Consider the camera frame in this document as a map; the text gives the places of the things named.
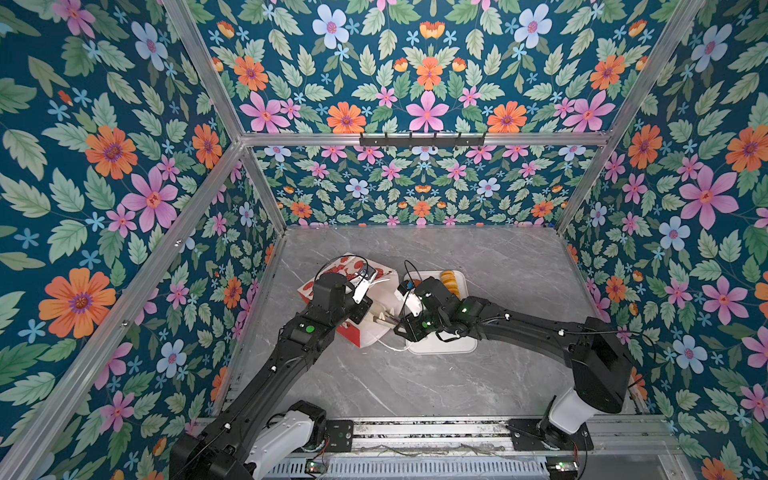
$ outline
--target orange flower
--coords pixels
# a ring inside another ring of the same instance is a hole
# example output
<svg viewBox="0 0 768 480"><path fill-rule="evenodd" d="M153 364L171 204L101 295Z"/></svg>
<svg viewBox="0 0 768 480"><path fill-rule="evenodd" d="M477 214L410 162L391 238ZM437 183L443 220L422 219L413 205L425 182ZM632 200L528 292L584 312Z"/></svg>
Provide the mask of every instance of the orange flower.
<svg viewBox="0 0 768 480"><path fill-rule="evenodd" d="M312 216L312 209L304 202L293 202L290 209L298 218L309 218Z"/></svg>
<svg viewBox="0 0 768 480"><path fill-rule="evenodd" d="M157 443L154 444L154 448L152 448L152 455L154 456L161 455L165 451L165 446L167 444L168 444L168 437L163 437L162 439L157 440Z"/></svg>
<svg viewBox="0 0 768 480"><path fill-rule="evenodd" d="M544 200L531 209L531 213L534 217L546 217L551 214L554 209L554 204L549 200Z"/></svg>
<svg viewBox="0 0 768 480"><path fill-rule="evenodd" d="M728 145L730 153L725 156L725 161L733 165L733 169L741 172L754 172L758 170L761 161L768 161L768 126L758 125L756 130L748 127L739 132L739 137L734 138Z"/></svg>
<svg viewBox="0 0 768 480"><path fill-rule="evenodd" d="M629 163L633 167L642 170L656 161L659 156L656 150L661 148L659 133L661 130L656 125L646 125L632 137L632 145L629 147L629 155L632 158Z"/></svg>
<svg viewBox="0 0 768 480"><path fill-rule="evenodd" d="M272 254L275 253L275 244L272 243L266 248L266 257L264 258L264 263L267 265L270 264L270 261L272 260Z"/></svg>
<svg viewBox="0 0 768 480"><path fill-rule="evenodd" d="M637 393L640 394L640 397L643 400L648 399L648 391L644 388L645 387L645 379L643 378L643 375L641 373L637 373L637 369L632 367L632 383L634 383L634 388L637 389Z"/></svg>
<svg viewBox="0 0 768 480"><path fill-rule="evenodd" d="M629 36L637 37L643 30L645 30L645 25L648 25L648 22L645 20L638 20L633 23L632 26L629 27Z"/></svg>
<svg viewBox="0 0 768 480"><path fill-rule="evenodd" d="M46 287L45 292L54 297L40 302L40 320L53 320L48 331L64 338L74 327L76 339L94 332L94 323L101 321L109 312L106 305L114 303L114 288L106 288L109 279L96 272L91 278L87 268L69 270L69 281L57 276Z"/></svg>
<svg viewBox="0 0 768 480"><path fill-rule="evenodd" d="M221 389L221 384L224 382L224 377L227 375L227 367L223 366L221 367L221 370L219 370L218 374L216 375L216 378L214 378L214 389L210 391L210 401L216 402L216 399L219 398L219 390Z"/></svg>
<svg viewBox="0 0 768 480"><path fill-rule="evenodd" d="M131 165L138 162L134 141L125 138L125 132L115 127L99 127L98 137L88 135L85 143L90 147L85 151L85 157L92 164L96 164L96 171L102 176L112 176L120 180L123 174L133 171Z"/></svg>
<svg viewBox="0 0 768 480"><path fill-rule="evenodd" d="M618 303L624 299L624 293L626 291L627 286L624 285L624 281L621 278L612 276L608 279L607 286L605 287L605 292L608 294L608 298Z"/></svg>
<svg viewBox="0 0 768 480"><path fill-rule="evenodd" d="M423 22L419 26L419 31L424 38L439 38L445 33L445 24L443 22Z"/></svg>
<svg viewBox="0 0 768 480"><path fill-rule="evenodd" d="M578 250L576 250L576 247L569 243L568 252L571 254L571 258L574 259L574 262L578 263Z"/></svg>
<svg viewBox="0 0 768 480"><path fill-rule="evenodd" d="M357 105L349 106L345 101L339 102L339 106L333 106L328 110L328 126L333 128L334 134L361 134L362 126L366 124L366 118L360 113Z"/></svg>
<svg viewBox="0 0 768 480"><path fill-rule="evenodd" d="M237 57L235 64L235 75L239 75L237 80L251 90L264 90L266 84L270 83L270 78L264 73L264 67L258 61L254 62L251 57Z"/></svg>
<svg viewBox="0 0 768 480"><path fill-rule="evenodd" d="M517 133L528 121L528 117L523 117L527 112L528 110L522 105L518 106L516 101L507 102L506 108L499 105L494 109L493 115L488 117L488 131L492 134Z"/></svg>
<svg viewBox="0 0 768 480"><path fill-rule="evenodd" d="M218 22L216 26L219 27L219 31L225 37L232 38L235 36L235 27L233 27L230 23Z"/></svg>
<svg viewBox="0 0 768 480"><path fill-rule="evenodd" d="M416 69L416 74L419 76L416 79L419 85L423 86L424 90L432 90L435 85L440 83L442 67L438 65L437 58L427 57Z"/></svg>
<svg viewBox="0 0 768 480"><path fill-rule="evenodd" d="M400 58L398 61L395 62L395 70L403 72L408 70L408 61L404 58Z"/></svg>
<svg viewBox="0 0 768 480"><path fill-rule="evenodd" d="M221 145L219 145L219 135L205 125L197 125L194 128L195 136L192 137L192 146L197 149L197 159L205 167L211 169L219 163L221 157Z"/></svg>
<svg viewBox="0 0 768 480"><path fill-rule="evenodd" d="M763 279L768 282L768 272L763 274ZM766 301L760 304L760 311L768 318L768 284L758 283L755 285L755 296L758 300Z"/></svg>
<svg viewBox="0 0 768 480"><path fill-rule="evenodd" d="M426 217L429 215L429 209L431 207L426 202L418 202L415 207L413 207L413 213L420 216L421 218Z"/></svg>
<svg viewBox="0 0 768 480"><path fill-rule="evenodd" d="M451 63L451 68L456 72L464 71L467 69L467 62L463 58L456 57L453 59L453 63Z"/></svg>
<svg viewBox="0 0 768 480"><path fill-rule="evenodd" d="M240 294L243 292L243 283L236 276L230 278L227 287L224 289L224 305L234 308L240 301Z"/></svg>
<svg viewBox="0 0 768 480"><path fill-rule="evenodd" d="M592 80L592 88L605 90L610 87L619 81L619 75L624 73L626 67L623 55L619 55L618 58L616 55L611 55L605 61L601 61L589 77Z"/></svg>
<svg viewBox="0 0 768 480"><path fill-rule="evenodd" d="M725 464L717 458L704 459L701 475L707 480L736 480L736 474L732 470L726 469Z"/></svg>

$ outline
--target floral wallpaper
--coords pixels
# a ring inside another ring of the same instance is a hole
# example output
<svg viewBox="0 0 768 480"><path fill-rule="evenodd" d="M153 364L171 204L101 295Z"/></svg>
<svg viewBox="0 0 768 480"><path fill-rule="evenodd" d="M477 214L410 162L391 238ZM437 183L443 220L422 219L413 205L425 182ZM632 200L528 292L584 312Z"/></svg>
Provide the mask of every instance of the floral wallpaper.
<svg viewBox="0 0 768 480"><path fill-rule="evenodd" d="M605 130L677 4L202 3L190 9L243 125L347 134Z"/></svg>
<svg viewBox="0 0 768 480"><path fill-rule="evenodd" d="M710 0L565 236L707 480L768 472L768 12Z"/></svg>
<svg viewBox="0 0 768 480"><path fill-rule="evenodd" d="M0 51L4 455L228 140L156 2L4 2ZM36 478L163 478L165 445L217 394L272 235L238 165Z"/></svg>

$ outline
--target pink flower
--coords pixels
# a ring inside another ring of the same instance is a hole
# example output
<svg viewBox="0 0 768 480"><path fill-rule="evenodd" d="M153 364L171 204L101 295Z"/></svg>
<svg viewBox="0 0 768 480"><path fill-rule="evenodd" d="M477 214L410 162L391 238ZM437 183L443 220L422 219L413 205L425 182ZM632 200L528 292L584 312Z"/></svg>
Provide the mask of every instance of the pink flower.
<svg viewBox="0 0 768 480"><path fill-rule="evenodd" d="M301 118L301 113L299 112L300 108L300 105L293 104L293 99L291 98L289 98L287 101L280 101L280 113L288 114L289 120L293 120L294 118Z"/></svg>
<svg viewBox="0 0 768 480"><path fill-rule="evenodd" d="M648 191L648 187L643 185L644 180L645 174L639 174L636 177L634 174L629 174L629 182L624 184L621 188L623 192L627 193L624 197L625 202L629 203L631 200L635 202L635 204L640 203L640 195Z"/></svg>
<svg viewBox="0 0 768 480"><path fill-rule="evenodd" d="M464 108L467 108L469 105L477 105L478 98L480 98L480 93L477 87L465 88L462 90L462 96L458 98L458 101L463 101Z"/></svg>
<svg viewBox="0 0 768 480"><path fill-rule="evenodd" d="M638 218L640 218L638 215L633 215L632 212L628 213L625 218L621 219L621 222L624 224L621 230L630 235L633 234L637 230Z"/></svg>
<svg viewBox="0 0 768 480"><path fill-rule="evenodd" d="M378 147L357 147L355 146L355 150L358 152L362 152L358 154L357 161L368 161L369 164L373 165L376 163L377 158L381 158L384 156L384 152L379 151Z"/></svg>
<svg viewBox="0 0 768 480"><path fill-rule="evenodd" d="M376 0L376 8L378 8L380 11L384 12L384 8L386 7L386 4L394 5L397 3L397 0Z"/></svg>
<svg viewBox="0 0 768 480"><path fill-rule="evenodd" d="M253 105L242 104L240 110L249 117L255 117L250 121L250 127L253 131L262 131L266 127L266 131L271 134L278 132L277 128L285 128L290 125L285 117L280 117L280 102L277 100L270 100L264 107L264 100L261 95L255 91L250 92L250 101Z"/></svg>
<svg viewBox="0 0 768 480"><path fill-rule="evenodd" d="M51 5L51 9L56 15L67 21L69 31L73 35L80 35L80 30L82 30L87 36L95 38L93 28L89 23L96 22L96 17L88 10L81 10L80 7L80 0L57 0Z"/></svg>
<svg viewBox="0 0 768 480"><path fill-rule="evenodd" d="M453 180L458 180L461 177L466 177L467 172L464 170L467 169L466 165L459 166L458 162L453 164L453 167L448 168L448 178L452 178Z"/></svg>
<svg viewBox="0 0 768 480"><path fill-rule="evenodd" d="M386 165L382 166L382 178L386 178L387 180L391 180L393 178L400 178L400 174L398 173L401 171L402 168L397 168L395 166L395 162L391 161L389 162L389 166Z"/></svg>
<svg viewBox="0 0 768 480"><path fill-rule="evenodd" d="M317 162L315 162L315 164L312 166L312 168L310 170L312 171L312 176L313 177L318 177L320 180L325 178L326 175L328 174L328 170L326 169L326 165L325 164L321 165L321 164L318 164Z"/></svg>
<svg viewBox="0 0 768 480"><path fill-rule="evenodd" d="M621 342L621 345L627 345L632 338L632 332L630 332L626 326L620 326L617 330L620 330L620 332L616 334L619 342Z"/></svg>
<svg viewBox="0 0 768 480"><path fill-rule="evenodd" d="M739 300L746 298L746 289L740 286L730 290L730 284L728 279L721 276L717 279L717 290L711 285L704 285L701 290L704 295L714 298L715 300L707 300L704 302L704 310L707 312L714 312L719 310L717 318L723 325L730 323L730 314L732 313L739 318L747 318L749 314L746 312L746 308L737 303Z"/></svg>
<svg viewBox="0 0 768 480"><path fill-rule="evenodd" d="M389 90L387 90L386 87L382 87L382 90L376 94L376 98L379 99L380 107L382 105L386 105L387 107L392 107L392 102L397 101L394 88L390 88Z"/></svg>
<svg viewBox="0 0 768 480"><path fill-rule="evenodd" d="M741 401L741 406L747 410L754 410L752 413L755 415L755 420L763 423L766 419L766 415L768 415L768 400L765 398L765 392L763 391L762 386L755 385L753 388L754 392L746 386L741 387L741 394L746 396L746 398Z"/></svg>
<svg viewBox="0 0 768 480"><path fill-rule="evenodd" d="M179 190L173 185L163 187L163 175L155 168L149 170L149 184L138 174L131 175L131 182L141 195L128 194L122 204L134 212L144 211L139 218L141 231L152 230L155 217L161 227L170 227L176 220L176 209L168 202L176 198Z"/></svg>
<svg viewBox="0 0 768 480"><path fill-rule="evenodd" d="M761 217L757 222L755 222L756 228L765 228L768 227L768 208L758 208L755 210L758 217Z"/></svg>
<svg viewBox="0 0 768 480"><path fill-rule="evenodd" d="M128 352L131 351L133 346L134 344L131 342L121 343L118 349L114 351L112 354L112 359L106 366L104 366L104 369L101 370L101 373L99 373L99 376L96 379L96 383L94 384L96 390L101 390L105 385L107 385L110 370L117 376L125 374L125 362L120 359L126 356Z"/></svg>
<svg viewBox="0 0 768 480"><path fill-rule="evenodd" d="M688 177L696 180L696 177L699 176L698 170L701 170L703 166L704 164L699 162L698 155L694 155L691 158L683 157L683 166L678 168L677 172L683 175L683 182L687 181Z"/></svg>
<svg viewBox="0 0 768 480"><path fill-rule="evenodd" d="M226 191L227 191L227 187L224 184L221 184L221 186L219 187L219 191L216 192L216 194L214 195L213 200L210 201L210 204L211 205L215 205L215 204L218 204L219 202L223 202L224 201L224 192L226 192Z"/></svg>
<svg viewBox="0 0 768 480"><path fill-rule="evenodd" d="M441 117L446 113L446 111L448 111L448 105L435 105L435 94L432 93L431 90L427 90L422 94L421 107L419 107L417 104L410 104L406 106L406 110L408 113L416 117L411 120L411 124L408 126L408 129L416 131L423 126L424 133L427 133L429 127L432 127L433 130L443 129L442 120L440 120L438 117Z"/></svg>
<svg viewBox="0 0 768 480"><path fill-rule="evenodd" d="M610 323L611 316L605 309L611 306L611 299L608 297L600 298L600 289L597 288L597 285L595 285L592 290L592 300L594 300L594 305L600 310L600 318L602 318L604 322Z"/></svg>
<svg viewBox="0 0 768 480"><path fill-rule="evenodd" d="M125 238L128 236L129 230L136 230L136 224L131 221L136 217L136 213L125 211L123 204L119 204L116 210L117 212L107 212L107 217L112 220L112 223L109 224L109 231L115 232L120 230L120 236Z"/></svg>
<svg viewBox="0 0 768 480"><path fill-rule="evenodd" d="M136 325L141 325L144 322L144 314L149 313L150 315L154 315L157 313L157 305L151 302L151 300L154 300L157 298L157 294L160 292L159 288L155 288L152 291L152 294L147 299L147 302L144 304L144 308L141 309L138 315L136 315L136 318L134 319L134 323Z"/></svg>
<svg viewBox="0 0 768 480"><path fill-rule="evenodd" d="M614 104L603 105L603 101L605 101L605 90L599 91L592 98L591 103L587 103L585 99L579 98L574 105L577 113L566 118L563 125L566 127L576 125L574 131L585 131L587 127L592 131L600 130L600 127L603 126L603 121L600 117L611 113L616 108Z"/></svg>
<svg viewBox="0 0 768 480"><path fill-rule="evenodd" d="M134 415L134 407L130 407L134 401L134 394L129 393L123 398L123 392L116 392L112 397L112 405L105 405L99 409L104 422L101 423L101 433L109 430L109 427L116 432L123 428L123 419Z"/></svg>
<svg viewBox="0 0 768 480"><path fill-rule="evenodd" d="M535 163L530 162L521 166L520 173L523 178L526 178L529 175L533 176L536 173L536 170L538 170L538 166Z"/></svg>
<svg viewBox="0 0 768 480"><path fill-rule="evenodd" d="M491 152L496 149L495 145L483 145L482 147L472 147L467 152L467 158L475 160L475 165L483 160L491 160Z"/></svg>
<svg viewBox="0 0 768 480"><path fill-rule="evenodd" d="M562 103L554 106L554 116L565 118L565 115L573 113L575 103L576 100L568 100L568 97L563 98Z"/></svg>
<svg viewBox="0 0 768 480"><path fill-rule="evenodd" d="M172 283L170 285L170 295L165 298L166 302L173 302L174 310L179 308L179 303L182 305L187 304L187 295L190 289L184 286L184 282Z"/></svg>
<svg viewBox="0 0 768 480"><path fill-rule="evenodd" d="M507 150L504 151L502 157L510 157L509 160L512 162L516 162L520 157L528 156L528 150L522 145L505 145L504 148Z"/></svg>
<svg viewBox="0 0 768 480"><path fill-rule="evenodd" d="M227 231L227 219L221 216L221 212L214 219L214 232L221 237L221 235Z"/></svg>
<svg viewBox="0 0 768 480"><path fill-rule="evenodd" d="M701 210L699 223L709 230L715 223L715 210L717 208L723 214L735 212L739 208L736 199L729 195L720 195L729 190L736 183L736 172L728 172L712 183L714 173L709 167L702 167L698 174L698 187L693 184L685 184L680 187L680 196L686 200L693 200L683 207L680 217L684 219L694 218Z"/></svg>
<svg viewBox="0 0 768 480"><path fill-rule="evenodd" d="M336 163L339 161L339 157L346 158L346 152L344 146L339 145L335 147L323 147L323 151L320 153L323 158L331 157L331 161Z"/></svg>
<svg viewBox="0 0 768 480"><path fill-rule="evenodd" d="M670 294L667 301L672 304L677 302L677 308L681 309L685 307L687 301L690 302L691 299L693 299L690 293L686 292L686 290L688 290L688 282L680 283L674 278L672 279L672 286L664 287L664 291Z"/></svg>
<svg viewBox="0 0 768 480"><path fill-rule="evenodd" d="M163 174L163 180L168 180L170 178L170 181L176 182L176 176L181 172L181 170L176 167L176 159L173 157L168 158L163 155L160 160L161 161L157 162L157 165L154 167Z"/></svg>
<svg viewBox="0 0 768 480"><path fill-rule="evenodd" d="M615 151L611 154L611 159L608 161L608 165L605 166L605 180L611 179L611 183L615 184L619 175L622 175L626 170L624 169L624 154L618 155Z"/></svg>

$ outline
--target gray marble surface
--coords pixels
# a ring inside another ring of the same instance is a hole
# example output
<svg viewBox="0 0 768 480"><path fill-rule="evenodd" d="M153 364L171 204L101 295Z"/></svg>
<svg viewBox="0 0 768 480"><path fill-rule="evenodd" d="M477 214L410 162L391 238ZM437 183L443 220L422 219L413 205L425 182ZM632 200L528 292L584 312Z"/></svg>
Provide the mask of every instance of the gray marble surface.
<svg viewBox="0 0 768 480"><path fill-rule="evenodd" d="M461 270L470 295L531 315L583 323L593 306L561 239L549 228L339 228L290 230L240 380L245 385L272 351L280 327L304 307L296 289L326 259L345 252L396 268ZM390 346L404 345L387 333ZM472 353L417 356L376 343L358 349L341 336L281 404L322 406L330 417L540 415L572 385L571 372L543 355L481 341Z"/></svg>

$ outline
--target white plate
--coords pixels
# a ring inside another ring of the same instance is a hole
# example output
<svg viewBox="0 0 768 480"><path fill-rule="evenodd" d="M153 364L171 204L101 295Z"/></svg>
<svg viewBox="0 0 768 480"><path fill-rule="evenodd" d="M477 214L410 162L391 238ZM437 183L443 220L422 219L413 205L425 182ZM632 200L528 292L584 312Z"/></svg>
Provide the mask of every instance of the white plate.
<svg viewBox="0 0 768 480"><path fill-rule="evenodd" d="M421 278L423 279L433 276L437 280L440 280L440 273L443 272L444 270L423 270L419 272L411 272L411 276L414 280L419 278L419 275L421 275ZM456 276L456 285L458 286L459 296L464 299L469 296L469 293L467 292L467 279L464 277L464 273L461 273L458 270L453 270L453 274ZM440 336L442 338L451 338L456 335L441 333ZM437 338L437 335L434 332L432 332L424 339L410 343L408 345L408 351L415 353L416 355L443 355L446 353L470 353L473 352L477 346L477 339L473 339L469 336L452 342L443 342Z"/></svg>

